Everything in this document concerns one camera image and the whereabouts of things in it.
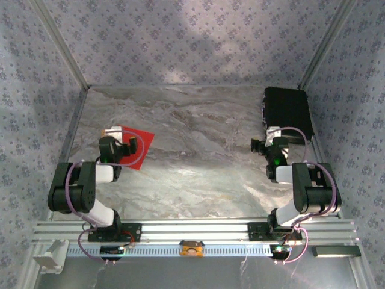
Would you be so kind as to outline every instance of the patterned wallpaper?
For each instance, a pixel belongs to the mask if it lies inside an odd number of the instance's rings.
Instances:
[[[0,288],[14,288],[80,88],[27,0],[0,1]]]
[[[340,0],[45,0],[91,85],[298,84]]]
[[[307,90],[345,217],[385,288],[385,4],[359,1]]]

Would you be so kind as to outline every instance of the black electronic device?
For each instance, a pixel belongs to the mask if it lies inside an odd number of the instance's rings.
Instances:
[[[308,141],[314,135],[304,90],[267,87],[263,98],[262,114],[265,129],[272,126],[295,127],[304,132]],[[285,130],[281,132],[281,136],[286,137],[290,143],[304,144],[299,132]]]
[[[126,249],[121,246],[101,246],[99,253],[102,256],[104,261],[118,261],[121,259],[119,256],[110,256],[110,255],[121,255],[123,256],[126,252]]]

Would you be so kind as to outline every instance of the black box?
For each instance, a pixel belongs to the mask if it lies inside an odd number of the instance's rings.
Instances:
[[[312,139],[314,132],[305,91],[268,87],[265,89],[262,111],[265,129],[270,126],[293,126],[302,130],[308,141]],[[281,136],[287,137],[290,143],[304,144],[299,132],[285,130]]]

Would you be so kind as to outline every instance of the marble surface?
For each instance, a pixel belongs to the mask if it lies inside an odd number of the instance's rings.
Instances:
[[[101,130],[116,124],[155,134],[141,170],[122,169],[97,198],[123,219],[260,217],[285,205],[290,185],[266,177],[266,160],[250,152],[263,139],[264,87],[90,89],[71,161],[99,155]],[[303,146],[290,146],[289,162]],[[56,214],[55,219],[70,219]]]

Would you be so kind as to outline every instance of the red square paper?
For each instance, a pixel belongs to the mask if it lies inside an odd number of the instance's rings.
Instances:
[[[144,159],[145,159],[145,157],[147,155],[147,152],[149,151],[151,142],[154,139],[155,135],[152,134],[151,132],[140,131],[139,129],[129,128],[129,127],[123,126],[123,125],[119,125],[119,126],[121,126],[122,131],[132,131],[133,133],[140,135],[141,138],[143,139],[144,148],[143,148],[142,142],[137,137],[137,140],[138,140],[138,150],[137,150],[137,153],[133,154],[133,155],[130,155],[129,157],[123,157],[121,162],[120,162],[121,164],[132,163],[133,161],[138,159],[138,157],[140,156],[141,151],[144,149],[143,156],[140,158],[140,160],[137,163],[129,166],[131,169],[140,170],[140,167],[143,164],[143,161],[144,161]],[[123,143],[129,143],[130,142],[130,137],[136,137],[136,135],[130,134],[128,132],[123,132],[122,134],[123,134],[122,135]]]

